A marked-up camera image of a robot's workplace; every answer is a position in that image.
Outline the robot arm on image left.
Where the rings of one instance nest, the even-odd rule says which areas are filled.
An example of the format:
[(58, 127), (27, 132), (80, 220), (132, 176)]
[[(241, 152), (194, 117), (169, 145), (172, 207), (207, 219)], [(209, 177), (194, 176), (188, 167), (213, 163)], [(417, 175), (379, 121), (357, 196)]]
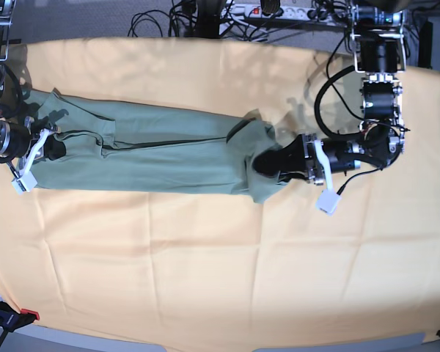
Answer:
[(48, 117), (28, 115), (18, 77), (6, 64), (15, 8), (15, 1), (0, 1), (0, 164), (15, 159), (25, 163), (33, 147), (37, 147), (36, 159), (54, 161), (66, 155), (64, 143), (56, 139), (59, 128)]

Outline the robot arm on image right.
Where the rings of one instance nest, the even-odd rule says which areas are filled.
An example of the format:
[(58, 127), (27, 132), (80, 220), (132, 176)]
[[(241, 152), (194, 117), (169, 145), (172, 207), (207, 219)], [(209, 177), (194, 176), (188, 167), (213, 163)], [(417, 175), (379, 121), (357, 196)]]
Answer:
[[(288, 146), (269, 150), (253, 161), (266, 177), (299, 179), (316, 184), (327, 175), (347, 173), (362, 164), (383, 170), (404, 150), (403, 88), (397, 73), (406, 69), (404, 26), (409, 1), (314, 1), (307, 17), (344, 29), (343, 40), (353, 52), (353, 64), (328, 76), (315, 99), (314, 114), (324, 140), (301, 134)], [(361, 114), (354, 133), (333, 132), (324, 122), (321, 102), (335, 83), (361, 73)]]

